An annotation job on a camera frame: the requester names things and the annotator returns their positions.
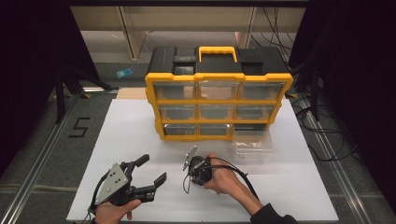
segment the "black cable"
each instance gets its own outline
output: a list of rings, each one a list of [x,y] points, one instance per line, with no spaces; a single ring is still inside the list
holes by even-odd
[[[279,34],[276,33],[275,27],[274,27],[273,24],[271,23],[271,20],[270,20],[270,18],[268,17],[267,12],[265,11],[265,7],[263,7],[262,10],[264,11],[264,14],[265,14],[265,17],[266,17],[267,20],[268,20],[268,23],[270,23],[271,30],[273,31],[273,36],[271,37],[271,42],[270,42],[270,43],[272,43],[273,37],[274,37],[274,35],[275,35],[276,38],[277,38],[277,41],[279,42],[279,45],[283,47],[282,42],[280,41],[280,38],[279,38]],[[276,16],[275,16],[275,23],[276,23],[276,26],[277,26],[277,12],[276,12]],[[285,50],[285,49],[283,49],[282,47],[280,47],[279,49],[280,49],[280,51],[282,52],[283,61],[284,61],[285,63],[288,63],[287,60],[285,59],[285,57],[283,56],[283,51],[282,51],[282,50]]]
[[[297,101],[295,101],[295,102],[293,102],[292,103],[292,105],[293,106],[296,106],[296,105],[294,105],[295,103],[297,103],[298,101],[300,101],[300,100],[303,100],[304,98],[300,98],[300,99],[298,99]],[[353,156],[353,154],[354,153],[356,153],[356,150],[358,149],[358,147],[359,147],[359,145],[360,145],[360,143],[361,143],[361,134],[359,134],[359,133],[349,133],[349,134],[358,134],[359,135],[359,137],[360,137],[360,140],[359,140],[359,143],[358,144],[356,144],[356,146],[354,146],[353,148],[352,148],[352,150],[348,153],[348,154],[346,154],[344,157],[341,157],[341,158],[337,158],[337,156],[339,155],[339,153],[341,153],[341,151],[342,151],[342,149],[344,148],[344,144],[345,144],[345,137],[344,137],[344,135],[343,135],[343,133],[341,132],[341,131],[337,131],[337,130],[333,130],[333,129],[314,129],[314,128],[311,128],[311,127],[308,127],[306,124],[305,124],[305,122],[304,122],[304,119],[306,118],[306,113],[308,112],[310,110],[310,107],[306,107],[306,108],[303,108],[303,109],[301,109],[300,111],[298,111],[295,115],[296,115],[296,117],[297,117],[297,119],[299,119],[300,121],[301,121],[301,127],[303,127],[303,128],[306,128],[308,131],[310,131],[310,132],[316,132],[316,133],[323,133],[323,134],[332,134],[332,133],[336,133],[336,134],[340,134],[340,136],[341,136],[341,146],[339,147],[339,149],[329,158],[329,159],[322,159],[319,155],[318,155],[318,153],[308,144],[308,148],[313,152],[313,154],[315,155],[315,157],[319,160],[319,161],[340,161],[340,160],[343,160],[343,159],[345,159],[345,158],[347,158],[347,157],[349,157],[349,156],[352,156],[352,157],[354,157]]]
[[[292,68],[291,70],[290,70],[290,73],[294,76],[294,75],[297,75],[298,74],[298,72],[302,69],[302,68],[304,68],[305,67],[305,62],[306,62],[307,60],[305,60],[303,63],[300,63],[300,65],[297,65],[296,67],[294,67],[294,68]]]
[[[258,46],[262,46],[254,37],[253,37],[253,35],[250,35],[251,36],[251,38],[254,40],[254,42],[256,42],[256,44],[258,45]]]
[[[101,186],[102,183],[106,180],[107,175],[108,175],[108,171],[107,171],[107,173],[106,173],[105,175],[102,176],[102,178],[100,178],[98,184],[96,185],[95,191],[93,192],[92,201],[91,201],[91,205],[90,205],[90,207],[89,207],[89,211],[92,210],[92,211],[94,212],[94,211],[96,210],[96,206],[97,206],[97,205],[95,204],[96,195],[97,195],[97,193],[98,193],[98,191],[99,191],[100,186]]]
[[[187,176],[190,177],[190,181],[189,181],[189,187],[188,187],[187,190],[186,190],[186,179],[187,179]],[[191,183],[191,176],[190,176],[190,171],[189,171],[189,172],[187,173],[186,177],[184,177],[184,180],[183,180],[183,189],[184,189],[184,192],[186,192],[186,193],[189,193],[189,192],[190,192],[190,183]]]
[[[87,216],[84,217],[84,220],[82,220],[81,224],[84,224],[84,222],[87,221],[87,223],[91,222],[91,213],[87,213]]]
[[[289,33],[286,33],[286,35],[289,37],[289,39],[290,39],[291,43],[293,43],[293,44],[294,44],[294,41],[293,41],[293,39],[291,38],[291,36],[289,35]]]
[[[216,159],[216,160],[219,160],[219,161],[224,161],[225,163],[231,165],[233,168],[239,170],[235,165],[233,165],[233,164],[230,163],[229,161],[226,161],[226,160],[224,160],[224,159],[222,159],[222,158],[219,158],[219,157],[210,157],[209,159],[210,159],[210,160],[211,160],[211,159]]]
[[[297,107],[298,109],[302,110],[303,108],[300,107],[299,105],[292,105],[292,107]]]
[[[272,42],[271,40],[269,40],[267,37],[265,37],[265,36],[262,34],[262,32],[260,32],[260,34],[262,35],[262,38],[264,38],[267,42],[270,43],[270,45],[273,44],[273,45],[277,45],[277,46],[279,46],[279,47],[282,47],[281,45],[279,45],[279,44],[277,44],[277,43],[274,43],[274,42]]]
[[[278,31],[278,26],[277,26],[277,13],[278,13],[278,7],[274,8],[274,14],[275,14],[275,22],[274,22],[274,27],[275,27],[275,31],[276,31],[276,37],[277,40],[279,41],[279,45],[281,46],[281,48],[283,49],[283,51],[285,52],[285,54],[288,56],[288,60],[290,58],[289,54],[286,52],[285,46],[282,44],[282,42],[280,41],[280,37],[279,37],[279,31]]]
[[[209,168],[224,168],[224,169],[229,169],[232,171],[237,172],[244,180],[245,183],[247,184],[247,187],[250,189],[251,193],[254,195],[254,197],[257,198],[257,200],[260,200],[259,197],[257,196],[256,191],[254,190],[253,186],[251,185],[250,181],[247,178],[248,174],[244,174],[243,172],[241,172],[239,169],[235,169],[232,166],[229,165],[209,165],[209,166],[202,166],[202,167],[198,167],[195,170],[204,170],[204,169],[209,169]]]

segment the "floor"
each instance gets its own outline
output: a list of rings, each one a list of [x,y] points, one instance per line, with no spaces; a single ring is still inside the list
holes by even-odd
[[[155,46],[191,48],[236,45],[233,33],[148,32],[138,60],[132,61],[121,32],[82,33],[99,76],[105,83],[118,87],[144,87],[143,78]],[[285,62],[289,58],[294,37],[295,34],[279,34],[285,47],[282,49]],[[271,38],[272,34],[255,33],[250,47],[279,44],[277,38],[269,42]],[[134,71],[131,76],[117,77],[118,71],[127,68]],[[93,86],[86,81],[81,81],[81,84],[84,87]],[[11,223],[3,219],[9,215],[7,212],[15,215],[12,223],[69,223],[65,220],[68,209],[116,92],[87,93],[82,96],[67,94],[67,89],[64,92],[67,106],[64,120],[55,124],[56,99],[52,94],[48,99],[47,110],[42,114],[28,144],[18,152],[0,178],[2,223]],[[309,92],[291,94],[288,98],[296,113],[309,105]],[[359,160],[359,155],[351,153],[358,143],[348,140],[342,122],[333,113],[324,95],[320,95],[318,104],[319,122],[315,122],[309,112],[301,113],[297,118],[339,216],[340,220],[336,223],[396,223],[395,214],[370,177],[364,162]],[[87,129],[76,129],[76,125]],[[336,158],[343,159],[326,161],[338,151]],[[21,192],[27,192],[27,195],[21,195]]]

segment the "clear plastic drawer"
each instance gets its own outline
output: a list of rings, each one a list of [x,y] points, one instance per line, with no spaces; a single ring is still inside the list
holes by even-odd
[[[269,119],[273,105],[238,105],[236,107],[237,119]]]
[[[240,99],[276,100],[283,85],[282,82],[244,82]]]
[[[227,135],[231,124],[199,124],[200,135]]]
[[[194,119],[195,105],[160,105],[162,119]]]
[[[195,135],[195,124],[164,124],[165,135]]]
[[[200,98],[207,100],[236,99],[238,82],[202,81],[199,82]]]
[[[269,131],[234,131],[233,146],[239,155],[254,155],[274,149]]]
[[[232,119],[235,105],[199,105],[200,119]]]
[[[161,99],[195,99],[194,82],[154,82],[158,100]]]

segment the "human hand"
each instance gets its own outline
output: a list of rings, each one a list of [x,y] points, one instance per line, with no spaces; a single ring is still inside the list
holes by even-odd
[[[211,165],[228,165],[216,159],[216,153],[208,155]],[[212,179],[204,183],[205,189],[213,189],[217,194],[229,194],[236,199],[253,216],[262,207],[262,203],[252,194],[250,189],[239,181],[234,171],[225,168],[212,168]]]
[[[216,153],[211,152],[208,155],[211,165],[228,165],[224,161],[216,159]],[[232,197],[235,193],[245,188],[235,172],[225,168],[212,168],[212,179],[204,183],[205,189],[213,189],[217,194],[229,194]]]
[[[95,221],[98,224],[118,224],[125,214],[128,220],[132,220],[132,210],[141,203],[140,200],[130,201],[123,206],[116,206],[110,202],[101,203],[96,208]]]

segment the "sleeve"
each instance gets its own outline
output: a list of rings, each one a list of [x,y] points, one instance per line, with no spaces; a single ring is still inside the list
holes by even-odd
[[[254,214],[250,218],[250,222],[252,224],[297,224],[297,221],[292,216],[280,216],[270,203]]]

